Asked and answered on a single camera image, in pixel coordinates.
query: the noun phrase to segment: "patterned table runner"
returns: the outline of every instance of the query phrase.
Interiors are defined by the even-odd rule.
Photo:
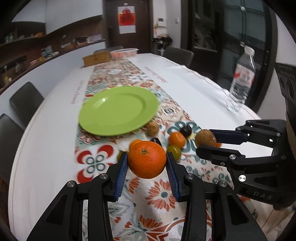
[[[116,86],[139,86],[153,92],[159,101],[154,120],[159,124],[157,135],[164,148],[171,132],[190,125],[196,134],[201,130],[190,116],[162,88],[129,60],[111,61],[94,67],[85,91],[85,101],[100,91]],[[76,179],[79,183],[91,181],[117,162],[120,150],[128,151],[135,139],[150,140],[145,127],[132,133],[114,137],[100,137],[87,133],[79,125],[77,129],[75,162],[81,165]],[[194,139],[187,140],[179,161],[188,172],[203,181],[217,183],[220,180],[233,184],[226,168],[212,165],[195,154]],[[241,197],[254,218],[260,218],[249,198]],[[186,203],[177,203],[172,195],[167,172],[146,180],[135,176],[130,170],[122,196],[116,203],[108,203],[114,240],[156,241],[181,239]],[[207,239],[211,240],[211,210],[207,202]],[[87,201],[83,209],[83,238],[87,240]]]

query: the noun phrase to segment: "brown door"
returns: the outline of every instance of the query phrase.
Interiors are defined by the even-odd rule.
[[[148,0],[105,0],[109,45],[137,48],[138,53],[150,52],[149,4]],[[136,33],[119,34],[118,8],[125,4],[135,7]]]

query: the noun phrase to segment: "silver screw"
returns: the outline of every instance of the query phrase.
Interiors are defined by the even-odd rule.
[[[234,155],[234,154],[232,154],[232,155],[229,156],[229,159],[230,160],[234,160],[235,158],[236,158],[236,155]]]
[[[186,175],[186,178],[192,180],[192,179],[194,178],[194,174],[192,174],[192,173],[188,173],[188,174]]]
[[[226,187],[227,186],[227,182],[225,182],[225,181],[220,181],[219,184],[222,187]]]
[[[75,185],[75,182],[74,181],[69,181],[69,182],[67,182],[67,186],[68,187],[74,187],[74,185]]]
[[[100,175],[100,178],[101,178],[101,179],[107,179],[107,178],[108,178],[108,174],[107,174],[107,173],[102,173],[102,174]]]
[[[247,179],[247,177],[246,177],[245,175],[240,175],[240,176],[239,176],[239,181],[242,182],[242,183],[243,183],[246,179]]]

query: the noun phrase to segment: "water bottle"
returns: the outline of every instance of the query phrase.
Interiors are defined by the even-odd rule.
[[[255,77],[255,51],[245,46],[244,54],[237,61],[233,81],[229,90],[226,106],[232,112],[238,112],[245,103]]]

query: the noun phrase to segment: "bottle label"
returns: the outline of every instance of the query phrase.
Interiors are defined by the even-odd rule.
[[[248,68],[241,66],[240,64],[237,64],[237,67],[235,69],[235,73],[233,76],[233,79],[245,86],[251,87],[253,80],[255,77],[255,73],[252,70],[249,70]]]

